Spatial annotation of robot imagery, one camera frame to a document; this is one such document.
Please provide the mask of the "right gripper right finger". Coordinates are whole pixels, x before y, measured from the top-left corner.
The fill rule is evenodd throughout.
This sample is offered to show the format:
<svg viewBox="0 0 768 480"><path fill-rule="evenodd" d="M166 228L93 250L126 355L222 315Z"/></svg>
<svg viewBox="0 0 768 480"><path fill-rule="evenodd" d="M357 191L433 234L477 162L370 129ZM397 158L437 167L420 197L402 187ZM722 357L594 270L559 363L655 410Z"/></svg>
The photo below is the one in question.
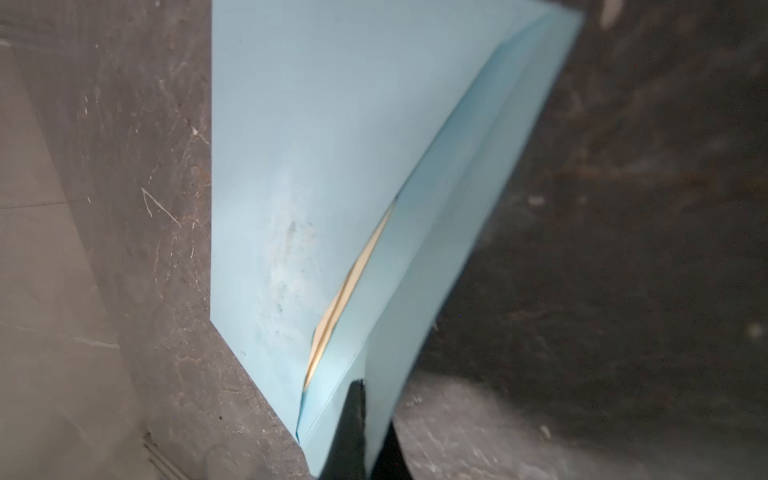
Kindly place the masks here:
<svg viewBox="0 0 768 480"><path fill-rule="evenodd" d="M382 449L370 474L371 480L413 480L397 437L394 423L388 427Z"/></svg>

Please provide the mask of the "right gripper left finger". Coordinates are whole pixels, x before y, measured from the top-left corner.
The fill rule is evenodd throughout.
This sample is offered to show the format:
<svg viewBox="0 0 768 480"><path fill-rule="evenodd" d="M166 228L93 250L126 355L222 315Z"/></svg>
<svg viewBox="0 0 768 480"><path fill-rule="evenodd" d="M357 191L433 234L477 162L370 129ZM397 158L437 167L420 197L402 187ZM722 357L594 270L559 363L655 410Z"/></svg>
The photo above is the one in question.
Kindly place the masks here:
<svg viewBox="0 0 768 480"><path fill-rule="evenodd" d="M353 381L319 480L363 480L365 467L366 398L363 380Z"/></svg>

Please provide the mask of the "beige letter paper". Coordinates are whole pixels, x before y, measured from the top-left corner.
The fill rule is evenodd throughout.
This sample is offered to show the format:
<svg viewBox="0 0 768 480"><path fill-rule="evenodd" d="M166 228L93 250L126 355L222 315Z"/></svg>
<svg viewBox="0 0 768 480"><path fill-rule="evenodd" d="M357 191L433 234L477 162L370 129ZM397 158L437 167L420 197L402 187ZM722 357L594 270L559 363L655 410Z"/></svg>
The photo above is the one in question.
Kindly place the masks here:
<svg viewBox="0 0 768 480"><path fill-rule="evenodd" d="M320 360L324 355L333 331L344 311L349 303L353 292L375 250L375 247L384 231L384 228L391 217L391 214L395 208L396 201L393 201L388 207L387 211L383 215L382 219L378 223L376 229L372 233L365 247L360 255L355 260L354 264L348 271L344 281L342 282L339 290L329 304L327 310L323 314L320 322L313 333L312 345L310 350L309 362L306 370L306 375L303 383L303 390L306 391L311 383L311 380L318 368Z"/></svg>

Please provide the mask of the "light blue envelope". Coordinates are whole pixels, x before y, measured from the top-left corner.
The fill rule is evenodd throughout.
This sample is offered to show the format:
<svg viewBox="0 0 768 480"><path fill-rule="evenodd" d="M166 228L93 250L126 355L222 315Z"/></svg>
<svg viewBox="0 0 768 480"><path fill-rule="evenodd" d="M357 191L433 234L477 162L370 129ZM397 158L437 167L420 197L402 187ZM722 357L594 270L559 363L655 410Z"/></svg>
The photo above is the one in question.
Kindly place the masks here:
<svg viewBox="0 0 768 480"><path fill-rule="evenodd" d="M370 479L582 22L548 1L213 3L210 318L316 477L363 380Z"/></svg>

